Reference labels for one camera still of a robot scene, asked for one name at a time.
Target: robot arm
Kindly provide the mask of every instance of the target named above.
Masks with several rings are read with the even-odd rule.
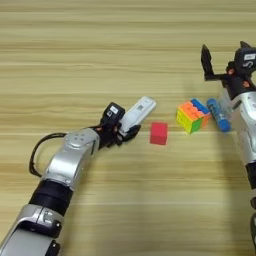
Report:
[[[256,209],[256,87],[251,80],[252,73],[256,71],[256,48],[245,42],[240,42],[240,46],[224,74],[214,74],[211,54],[205,45],[201,62],[205,80],[221,80],[229,95],[231,123],[237,132],[240,156],[253,192],[251,205]],[[251,234],[256,248],[256,214],[251,218]]]
[[[143,97],[125,115],[111,103],[100,125],[67,134],[53,156],[29,203],[0,245],[0,256],[57,256],[64,216],[86,164],[105,146],[134,138],[156,103]]]

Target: toy block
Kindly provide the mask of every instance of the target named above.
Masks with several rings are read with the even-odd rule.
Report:
[[[193,104],[194,107],[196,107],[198,110],[203,112],[204,118],[202,122],[202,127],[206,126],[208,124],[209,119],[211,118],[211,113],[208,110],[207,107],[205,107],[199,100],[197,99],[192,99],[191,103]]]
[[[204,114],[193,106],[191,102],[185,102],[177,111],[177,122],[187,133],[198,131],[203,122]]]
[[[150,143],[157,145],[166,145],[168,134],[167,123],[153,122],[150,130]]]

